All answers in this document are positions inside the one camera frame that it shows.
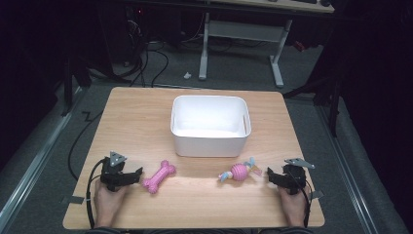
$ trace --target white desk frame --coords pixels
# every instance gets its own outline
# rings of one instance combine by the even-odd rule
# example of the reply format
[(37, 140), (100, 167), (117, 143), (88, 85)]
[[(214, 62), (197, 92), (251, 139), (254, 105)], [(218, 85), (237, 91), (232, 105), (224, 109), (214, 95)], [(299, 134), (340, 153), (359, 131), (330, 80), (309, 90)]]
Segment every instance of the white desk frame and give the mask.
[(209, 36), (229, 37), (246, 40), (278, 42), (275, 55), (270, 56), (270, 63), (273, 68), (274, 79), (276, 86), (283, 87), (282, 75), (280, 73), (279, 59), (282, 54), (282, 48), (288, 36), (289, 28), (292, 20), (286, 21), (284, 27), (266, 26), (257, 24), (238, 23), (221, 20), (210, 20), (209, 13), (206, 13), (205, 29), (204, 29), (204, 46), (201, 55), (200, 65), (200, 80), (207, 78), (207, 42)]

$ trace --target pink dog bone toy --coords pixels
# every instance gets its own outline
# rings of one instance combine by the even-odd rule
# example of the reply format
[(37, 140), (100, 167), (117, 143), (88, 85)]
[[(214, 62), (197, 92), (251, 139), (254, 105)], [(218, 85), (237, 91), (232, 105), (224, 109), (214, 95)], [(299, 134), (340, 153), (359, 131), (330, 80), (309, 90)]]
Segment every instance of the pink dog bone toy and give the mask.
[(248, 173), (253, 171), (255, 174), (261, 176), (262, 171), (255, 166), (255, 161), (253, 157), (249, 158), (249, 162), (244, 162), (243, 164), (236, 164), (231, 168), (231, 172), (225, 172), (219, 175), (221, 182), (227, 178), (233, 178), (237, 181), (243, 181), (248, 176)]
[(143, 186), (152, 194), (158, 191), (158, 186), (167, 175), (176, 172), (175, 166), (170, 165), (167, 160), (161, 162), (161, 168), (151, 177), (143, 180)]

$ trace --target white container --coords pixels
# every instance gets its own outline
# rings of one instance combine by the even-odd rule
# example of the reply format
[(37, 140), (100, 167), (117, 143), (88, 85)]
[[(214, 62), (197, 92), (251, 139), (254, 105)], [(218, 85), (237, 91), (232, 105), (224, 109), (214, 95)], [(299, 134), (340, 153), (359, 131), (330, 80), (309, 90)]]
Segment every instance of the white container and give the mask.
[(180, 156), (237, 157), (251, 124), (240, 97), (180, 96), (173, 102), (170, 129)]

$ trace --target sleeve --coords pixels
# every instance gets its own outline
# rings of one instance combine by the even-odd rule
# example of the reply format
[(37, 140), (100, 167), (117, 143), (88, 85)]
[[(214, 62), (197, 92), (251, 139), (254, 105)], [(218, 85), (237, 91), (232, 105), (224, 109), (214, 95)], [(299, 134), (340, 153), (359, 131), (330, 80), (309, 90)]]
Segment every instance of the sleeve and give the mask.
[(121, 232), (109, 227), (98, 227), (87, 231), (85, 234), (120, 234)]
[(314, 234), (314, 232), (303, 227), (287, 227), (283, 229), (280, 234)]

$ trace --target human hand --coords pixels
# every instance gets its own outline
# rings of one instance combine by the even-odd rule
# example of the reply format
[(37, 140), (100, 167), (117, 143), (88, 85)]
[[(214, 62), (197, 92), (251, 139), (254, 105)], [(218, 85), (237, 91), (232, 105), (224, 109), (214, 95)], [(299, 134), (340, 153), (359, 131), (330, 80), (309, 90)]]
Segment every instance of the human hand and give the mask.
[[(304, 187), (307, 197), (310, 192), (310, 187)], [(304, 218), (306, 217), (307, 201), (302, 192), (294, 195), (288, 194), (288, 189), (279, 187), (280, 195), (282, 196), (282, 209), (285, 213), (288, 226), (304, 226)]]
[(96, 207), (94, 228), (112, 226), (128, 188), (129, 186), (123, 186), (117, 192), (112, 192), (107, 189), (100, 179), (96, 181), (94, 188), (94, 206)]

